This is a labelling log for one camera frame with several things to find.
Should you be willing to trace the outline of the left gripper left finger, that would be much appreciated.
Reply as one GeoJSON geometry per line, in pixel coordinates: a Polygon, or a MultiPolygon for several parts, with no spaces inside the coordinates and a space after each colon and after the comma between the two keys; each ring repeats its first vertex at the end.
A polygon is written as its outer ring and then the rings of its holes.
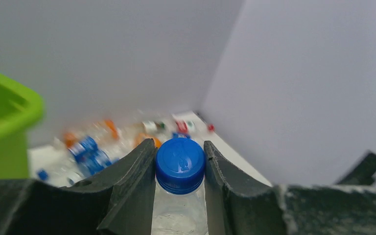
{"type": "Polygon", "coordinates": [[[0,235],[148,235],[155,196],[153,140],[72,187],[0,180],[0,235]]]}

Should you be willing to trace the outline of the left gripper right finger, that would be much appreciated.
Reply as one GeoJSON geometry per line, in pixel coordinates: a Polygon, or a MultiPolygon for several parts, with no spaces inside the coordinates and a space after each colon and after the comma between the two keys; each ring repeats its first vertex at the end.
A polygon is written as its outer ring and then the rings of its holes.
{"type": "Polygon", "coordinates": [[[211,235],[376,235],[376,193],[333,185],[270,187],[228,161],[211,141],[204,151],[211,235]]]}

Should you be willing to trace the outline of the Pepsi bottle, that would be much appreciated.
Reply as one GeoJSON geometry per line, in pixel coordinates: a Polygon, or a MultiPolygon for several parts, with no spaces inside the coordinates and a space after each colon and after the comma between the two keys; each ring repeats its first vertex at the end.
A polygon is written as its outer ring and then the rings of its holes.
{"type": "Polygon", "coordinates": [[[153,235],[206,235],[206,155],[195,141],[167,140],[155,158],[153,235]]]}
{"type": "Polygon", "coordinates": [[[185,139],[191,139],[191,135],[186,133],[179,133],[179,132],[172,132],[172,138],[185,138],[185,139]]]}

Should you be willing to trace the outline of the red label bottle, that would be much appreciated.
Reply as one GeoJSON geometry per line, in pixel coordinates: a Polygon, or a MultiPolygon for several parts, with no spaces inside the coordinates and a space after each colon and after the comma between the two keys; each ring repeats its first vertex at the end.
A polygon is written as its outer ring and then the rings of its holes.
{"type": "Polygon", "coordinates": [[[215,130],[212,124],[188,119],[175,119],[174,126],[174,129],[177,133],[189,135],[212,133],[215,130]]]}

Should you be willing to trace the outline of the green plastic bin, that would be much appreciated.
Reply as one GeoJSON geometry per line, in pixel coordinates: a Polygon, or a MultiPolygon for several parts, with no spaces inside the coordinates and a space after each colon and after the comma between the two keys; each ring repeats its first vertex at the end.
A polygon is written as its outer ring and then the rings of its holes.
{"type": "Polygon", "coordinates": [[[0,73],[0,179],[29,177],[26,135],[43,114],[38,93],[0,73]]]}

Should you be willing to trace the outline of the crushed blue label bottle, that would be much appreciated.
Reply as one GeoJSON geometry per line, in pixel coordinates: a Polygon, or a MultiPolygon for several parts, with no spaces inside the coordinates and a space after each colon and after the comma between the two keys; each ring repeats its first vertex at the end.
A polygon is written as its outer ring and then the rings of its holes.
{"type": "Polygon", "coordinates": [[[87,178],[101,172],[118,160],[117,156],[109,155],[109,153],[103,150],[98,150],[85,154],[77,163],[77,167],[84,177],[87,178]]]}

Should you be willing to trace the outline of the blue label clear bottle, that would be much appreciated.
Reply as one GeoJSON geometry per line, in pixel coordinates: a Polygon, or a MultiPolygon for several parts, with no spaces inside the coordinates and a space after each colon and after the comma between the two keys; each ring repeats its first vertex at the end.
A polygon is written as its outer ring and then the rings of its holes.
{"type": "Polygon", "coordinates": [[[61,159],[39,168],[36,175],[42,181],[63,179],[69,185],[74,185],[97,172],[92,160],[93,153],[97,150],[94,139],[86,137],[67,148],[61,159]]]}

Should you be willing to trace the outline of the orange label bottle rear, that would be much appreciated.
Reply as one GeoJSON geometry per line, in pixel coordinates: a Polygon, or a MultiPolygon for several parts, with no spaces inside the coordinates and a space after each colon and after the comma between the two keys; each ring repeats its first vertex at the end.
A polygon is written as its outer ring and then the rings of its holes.
{"type": "Polygon", "coordinates": [[[110,119],[104,119],[67,129],[62,135],[62,142],[66,147],[71,147],[86,137],[91,137],[97,145],[107,145],[119,140],[114,122],[110,119]]]}

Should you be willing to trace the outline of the green-red label bottle rear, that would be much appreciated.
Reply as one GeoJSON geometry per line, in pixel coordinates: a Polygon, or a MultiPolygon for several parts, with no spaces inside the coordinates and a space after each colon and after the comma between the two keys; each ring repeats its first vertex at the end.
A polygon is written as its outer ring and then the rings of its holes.
{"type": "Polygon", "coordinates": [[[166,126],[161,121],[144,121],[141,123],[145,133],[158,133],[166,129],[166,126]]]}

